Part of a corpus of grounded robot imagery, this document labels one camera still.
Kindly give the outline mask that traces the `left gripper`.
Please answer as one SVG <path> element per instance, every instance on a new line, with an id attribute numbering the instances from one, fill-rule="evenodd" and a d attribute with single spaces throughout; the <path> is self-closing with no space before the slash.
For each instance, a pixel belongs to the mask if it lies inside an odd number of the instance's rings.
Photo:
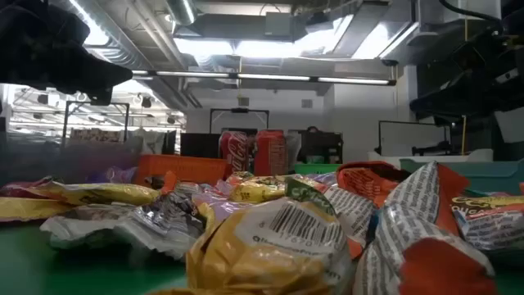
<path id="1" fill-rule="evenodd" d="M 98 89 L 90 104 L 109 106 L 110 87 L 133 73 L 85 52 L 88 35 L 80 18 L 48 0 L 0 0 L 0 83 Z"/>

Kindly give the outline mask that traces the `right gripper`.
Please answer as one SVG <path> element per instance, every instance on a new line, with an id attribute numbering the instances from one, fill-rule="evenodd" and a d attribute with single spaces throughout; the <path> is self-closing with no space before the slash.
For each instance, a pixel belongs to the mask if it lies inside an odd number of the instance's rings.
<path id="1" fill-rule="evenodd" d="M 410 103 L 418 119 L 484 117 L 524 107 L 524 16 L 507 16 L 501 25 L 475 20 L 468 38 L 465 28 L 433 46 L 433 85 L 442 90 Z"/>

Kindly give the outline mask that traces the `purple candy pack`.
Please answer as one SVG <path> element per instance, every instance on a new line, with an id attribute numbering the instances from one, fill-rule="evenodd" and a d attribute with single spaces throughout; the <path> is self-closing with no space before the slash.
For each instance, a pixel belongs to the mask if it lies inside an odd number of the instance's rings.
<path id="1" fill-rule="evenodd" d="M 324 174 L 308 174 L 306 177 L 327 186 L 337 186 L 337 176 L 334 172 Z"/>
<path id="2" fill-rule="evenodd" d="M 121 169 L 117 166 L 112 166 L 103 172 L 88 176 L 86 181 L 92 184 L 131 184 L 136 171 L 136 166 L 128 169 Z"/>

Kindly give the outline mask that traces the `yellow candy pack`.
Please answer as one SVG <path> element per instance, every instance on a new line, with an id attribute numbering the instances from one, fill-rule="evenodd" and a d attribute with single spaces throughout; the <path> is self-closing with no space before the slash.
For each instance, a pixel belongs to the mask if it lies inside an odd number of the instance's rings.
<path id="1" fill-rule="evenodd" d="M 42 220 L 72 208 L 52 199 L 0 197 L 0 222 Z"/>
<path id="2" fill-rule="evenodd" d="M 141 206 L 155 201 L 160 192 L 136 184 L 60 184 L 50 182 L 29 189 L 32 193 L 72 205 L 120 202 Z"/>

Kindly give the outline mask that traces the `orange wrapper with striped back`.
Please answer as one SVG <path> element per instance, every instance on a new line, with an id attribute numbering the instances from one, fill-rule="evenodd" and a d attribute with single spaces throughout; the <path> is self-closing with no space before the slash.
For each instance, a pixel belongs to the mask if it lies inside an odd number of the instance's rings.
<path id="1" fill-rule="evenodd" d="M 193 182 L 179 181 L 177 175 L 168 171 L 164 175 L 164 184 L 160 189 L 162 195 L 167 195 L 169 193 L 200 193 L 201 187 Z"/>

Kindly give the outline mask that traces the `silver and red candy wrapper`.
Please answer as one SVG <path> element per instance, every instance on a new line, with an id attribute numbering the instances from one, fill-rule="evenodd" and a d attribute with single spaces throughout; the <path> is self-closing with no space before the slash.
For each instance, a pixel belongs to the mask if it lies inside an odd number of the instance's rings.
<path id="1" fill-rule="evenodd" d="M 461 238 L 393 205 L 360 258 L 353 295 L 498 295 L 488 258 Z"/>

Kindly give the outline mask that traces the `teal plastic bin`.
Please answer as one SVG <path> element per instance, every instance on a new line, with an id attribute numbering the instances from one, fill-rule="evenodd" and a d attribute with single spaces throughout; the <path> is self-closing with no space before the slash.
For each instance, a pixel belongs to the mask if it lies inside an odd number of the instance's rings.
<path id="1" fill-rule="evenodd" d="M 466 177 L 468 189 L 479 192 L 501 192 L 520 195 L 524 184 L 524 158 L 519 161 L 441 162 Z"/>

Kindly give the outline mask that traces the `smoky clear plastic bin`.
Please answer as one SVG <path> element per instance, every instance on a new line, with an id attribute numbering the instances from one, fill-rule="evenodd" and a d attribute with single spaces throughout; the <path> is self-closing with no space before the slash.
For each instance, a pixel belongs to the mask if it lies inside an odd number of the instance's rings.
<path id="1" fill-rule="evenodd" d="M 0 186 L 48 176 L 64 178 L 60 168 L 61 148 L 61 142 L 48 139 L 0 141 Z"/>

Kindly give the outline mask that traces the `orange Reese's wrapper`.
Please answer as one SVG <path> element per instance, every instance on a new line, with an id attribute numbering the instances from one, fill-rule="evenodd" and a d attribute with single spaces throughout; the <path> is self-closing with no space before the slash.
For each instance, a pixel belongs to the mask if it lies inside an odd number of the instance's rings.
<path id="1" fill-rule="evenodd" d="M 349 162 L 338 167 L 337 184 L 382 207 L 388 195 L 411 175 L 384 161 Z"/>
<path id="2" fill-rule="evenodd" d="M 422 165 L 401 182 L 385 200 L 387 206 L 399 204 L 440 229 L 459 236 L 451 202 L 469 185 L 464 176 L 432 161 Z"/>

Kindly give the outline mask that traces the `Coca-Cola can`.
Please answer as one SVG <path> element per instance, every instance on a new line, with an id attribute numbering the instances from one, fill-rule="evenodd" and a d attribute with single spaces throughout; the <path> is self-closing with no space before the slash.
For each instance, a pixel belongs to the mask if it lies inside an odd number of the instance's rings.
<path id="1" fill-rule="evenodd" d="M 248 166 L 247 136 L 240 131 L 224 131 L 219 138 L 219 154 L 227 162 L 225 174 L 246 171 Z"/>

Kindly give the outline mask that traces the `green plastic basket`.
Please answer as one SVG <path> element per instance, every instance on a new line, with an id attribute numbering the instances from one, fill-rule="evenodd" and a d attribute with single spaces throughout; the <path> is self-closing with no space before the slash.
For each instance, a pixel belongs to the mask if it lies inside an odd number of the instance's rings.
<path id="1" fill-rule="evenodd" d="M 301 175 L 332 173 L 340 164 L 295 164 L 295 172 Z"/>

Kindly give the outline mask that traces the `long ceiling light strip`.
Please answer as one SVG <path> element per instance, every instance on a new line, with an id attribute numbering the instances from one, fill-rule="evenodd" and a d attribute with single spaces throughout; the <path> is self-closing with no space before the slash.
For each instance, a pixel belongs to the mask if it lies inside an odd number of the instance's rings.
<path id="1" fill-rule="evenodd" d="M 273 75 L 233 72 L 196 72 L 196 71 L 171 71 L 171 70 L 133 70 L 134 76 L 143 77 L 181 77 L 202 79 L 256 79 L 283 82 L 304 82 L 324 84 L 360 84 L 376 86 L 395 86 L 395 79 L 367 79 L 358 77 L 324 77 L 308 75 Z"/>

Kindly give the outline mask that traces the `purple yellow Sour Patch pack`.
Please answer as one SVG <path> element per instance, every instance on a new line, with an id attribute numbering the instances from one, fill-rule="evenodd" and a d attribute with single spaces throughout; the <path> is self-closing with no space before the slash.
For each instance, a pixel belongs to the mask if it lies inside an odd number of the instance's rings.
<path id="1" fill-rule="evenodd" d="M 209 226 L 222 222 L 235 211 L 251 207 L 250 203 L 230 200 L 228 197 L 233 186 L 223 180 L 219 180 L 215 186 L 200 184 L 200 189 L 192 195 L 192 202 Z"/>

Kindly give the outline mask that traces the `orange-red soda can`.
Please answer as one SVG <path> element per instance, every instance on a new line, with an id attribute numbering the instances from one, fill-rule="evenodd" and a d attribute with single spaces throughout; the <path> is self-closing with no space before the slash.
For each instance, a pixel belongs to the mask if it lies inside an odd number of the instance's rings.
<path id="1" fill-rule="evenodd" d="M 255 176 L 287 173 L 287 143 L 279 129 L 263 129 L 255 136 Z"/>

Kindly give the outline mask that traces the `yellow wrapper with barcode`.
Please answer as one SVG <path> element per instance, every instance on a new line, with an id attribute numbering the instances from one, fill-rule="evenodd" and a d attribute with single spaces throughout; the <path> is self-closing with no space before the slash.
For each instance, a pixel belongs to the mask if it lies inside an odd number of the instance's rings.
<path id="1" fill-rule="evenodd" d="M 186 255 L 186 288 L 152 295 L 350 295 L 346 235 L 328 202 L 282 197 L 233 212 Z"/>

